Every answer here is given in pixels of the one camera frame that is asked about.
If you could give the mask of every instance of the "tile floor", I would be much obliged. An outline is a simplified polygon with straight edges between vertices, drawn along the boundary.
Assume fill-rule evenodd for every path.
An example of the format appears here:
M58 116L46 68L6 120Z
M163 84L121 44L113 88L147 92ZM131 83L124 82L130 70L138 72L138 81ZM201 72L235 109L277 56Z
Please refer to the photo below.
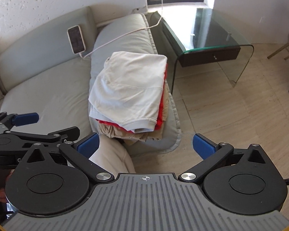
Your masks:
M136 172L175 172L202 159L191 147L195 133L237 148L259 143L284 178L289 178L289 60L277 44L256 44L235 88L216 63L177 68L173 97L182 129L180 146L171 153L134 158ZM289 219L288 196L281 211Z

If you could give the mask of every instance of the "window sill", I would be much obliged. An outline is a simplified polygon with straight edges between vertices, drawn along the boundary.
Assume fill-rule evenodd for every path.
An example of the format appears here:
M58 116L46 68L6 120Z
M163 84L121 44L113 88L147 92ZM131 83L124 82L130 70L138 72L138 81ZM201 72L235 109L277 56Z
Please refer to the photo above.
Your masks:
M163 10L172 10L176 8L190 7L190 8L208 8L209 6L203 2L179 2L179 3L164 3ZM161 4L148 5L148 13L158 11L161 13Z

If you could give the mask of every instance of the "white cable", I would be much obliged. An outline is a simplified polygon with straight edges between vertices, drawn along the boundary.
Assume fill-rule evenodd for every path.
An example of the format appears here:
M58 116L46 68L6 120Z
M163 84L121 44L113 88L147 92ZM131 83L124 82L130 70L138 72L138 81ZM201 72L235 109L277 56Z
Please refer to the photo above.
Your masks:
M115 39L113 39L113 40L111 40L111 41L109 41L109 42L106 42L105 44L103 44L103 45L99 46L98 48L92 50L90 53L86 54L84 57L82 57L81 53L79 53L79 55L80 55L81 58L84 59L84 58L86 58L87 56L91 55L94 51L100 49L101 47L104 47L105 45L107 45L107 44L109 44L109 43L111 43L111 42L113 42L113 41L115 41L115 40L118 40L119 38L121 38L121 37L123 37L123 36L129 35L129 34L131 34L131 33L134 33L134 32L140 31L140 30L150 29L150 28L156 27L156 26L159 25L160 21L162 20L162 17L163 17L163 0L162 0L162 12L161 12L160 19L158 20L157 24L155 24L155 25L153 25L153 26L150 26L150 27L139 28L139 29L133 30L133 31L131 31L131 32L125 33L125 34L123 34L122 36L119 36L119 37L117 37L117 38L115 38Z

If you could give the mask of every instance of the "gray ribbed plate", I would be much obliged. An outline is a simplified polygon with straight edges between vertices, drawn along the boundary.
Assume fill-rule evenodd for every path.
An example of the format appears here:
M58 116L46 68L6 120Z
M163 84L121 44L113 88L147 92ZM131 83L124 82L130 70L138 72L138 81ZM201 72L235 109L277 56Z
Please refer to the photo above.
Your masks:
M280 231L289 221L278 211L259 216L227 212L207 200L196 184L173 174L121 174L97 185L78 209L57 217L33 218L17 213L7 231L89 230L226 230Z

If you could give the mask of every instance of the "red garment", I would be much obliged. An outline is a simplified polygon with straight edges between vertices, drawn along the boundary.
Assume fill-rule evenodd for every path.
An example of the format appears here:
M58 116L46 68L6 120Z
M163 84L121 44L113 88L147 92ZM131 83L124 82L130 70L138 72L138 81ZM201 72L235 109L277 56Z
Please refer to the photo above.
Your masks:
M168 65L166 65L164 80L166 80L166 77L167 77L167 66ZM154 130L159 130L162 127L162 124L163 124L162 117L163 117L163 108L164 108L164 89L165 89L165 83L164 83L162 97L160 99L160 105L159 105L159 109L158 109L158 115L157 115L156 125L155 125ZM96 120L99 123L103 123L103 124L106 124L106 125L112 125L112 126L115 126L115 127L119 128L119 129L127 131L126 129L120 127L118 124L116 124L114 122L106 122L106 121L102 121L102 120L99 120L99 119L96 119Z

